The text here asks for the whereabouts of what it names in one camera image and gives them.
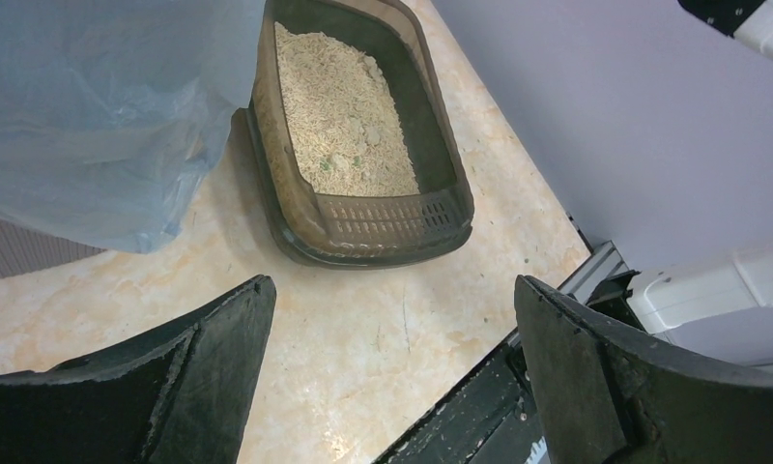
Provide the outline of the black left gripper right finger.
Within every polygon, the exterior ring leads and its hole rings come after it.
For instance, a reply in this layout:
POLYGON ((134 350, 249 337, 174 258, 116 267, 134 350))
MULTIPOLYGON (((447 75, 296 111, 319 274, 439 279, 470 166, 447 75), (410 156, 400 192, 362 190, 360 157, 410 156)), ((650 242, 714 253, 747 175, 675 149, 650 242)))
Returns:
POLYGON ((712 359, 516 279, 522 350, 555 463, 773 463, 773 373, 712 359))

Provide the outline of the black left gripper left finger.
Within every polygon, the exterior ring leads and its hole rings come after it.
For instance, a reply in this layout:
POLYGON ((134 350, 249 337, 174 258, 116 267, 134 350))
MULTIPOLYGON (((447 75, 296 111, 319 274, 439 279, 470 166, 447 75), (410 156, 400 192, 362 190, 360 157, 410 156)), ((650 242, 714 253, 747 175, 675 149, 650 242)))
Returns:
POLYGON ((258 275, 43 372, 0 375, 0 463, 234 463, 272 328, 258 275))

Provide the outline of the grey plastic litter box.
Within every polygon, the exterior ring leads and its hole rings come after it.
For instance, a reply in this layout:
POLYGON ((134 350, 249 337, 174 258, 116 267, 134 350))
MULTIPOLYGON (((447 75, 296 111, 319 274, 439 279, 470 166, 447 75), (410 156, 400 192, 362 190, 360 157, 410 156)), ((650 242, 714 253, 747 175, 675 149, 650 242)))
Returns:
POLYGON ((447 254, 471 235, 472 192, 430 50, 418 18, 400 1, 268 2, 246 123, 272 237, 296 262, 331 269, 407 266, 447 254), (374 57, 396 103, 417 194, 321 194, 302 177, 286 122, 276 24, 324 33, 374 57))

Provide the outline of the blue plastic trash bag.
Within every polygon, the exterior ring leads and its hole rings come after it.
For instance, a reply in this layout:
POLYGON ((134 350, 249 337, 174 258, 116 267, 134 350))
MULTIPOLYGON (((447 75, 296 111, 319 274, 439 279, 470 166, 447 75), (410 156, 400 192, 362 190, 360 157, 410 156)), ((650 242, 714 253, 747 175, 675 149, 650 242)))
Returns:
POLYGON ((151 253, 248 105, 261 1, 0 1, 0 219, 151 253))

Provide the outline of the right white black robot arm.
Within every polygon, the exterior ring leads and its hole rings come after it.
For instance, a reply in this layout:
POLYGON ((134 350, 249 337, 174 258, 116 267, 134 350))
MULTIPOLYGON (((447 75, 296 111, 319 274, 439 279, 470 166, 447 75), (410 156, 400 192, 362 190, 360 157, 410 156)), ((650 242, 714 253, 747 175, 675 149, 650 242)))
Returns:
MULTIPOLYGON (((773 61, 773 1, 683 1, 680 6, 773 61)), ((701 264, 609 275, 586 304, 649 334, 773 306, 773 238, 701 264)))

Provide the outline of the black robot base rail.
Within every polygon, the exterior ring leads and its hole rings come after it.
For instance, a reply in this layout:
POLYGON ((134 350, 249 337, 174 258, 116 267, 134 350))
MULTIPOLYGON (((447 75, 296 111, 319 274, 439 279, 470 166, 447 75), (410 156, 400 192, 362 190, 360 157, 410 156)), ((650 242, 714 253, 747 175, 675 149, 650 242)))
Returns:
POLYGON ((548 463, 517 331, 376 459, 377 463, 548 463))

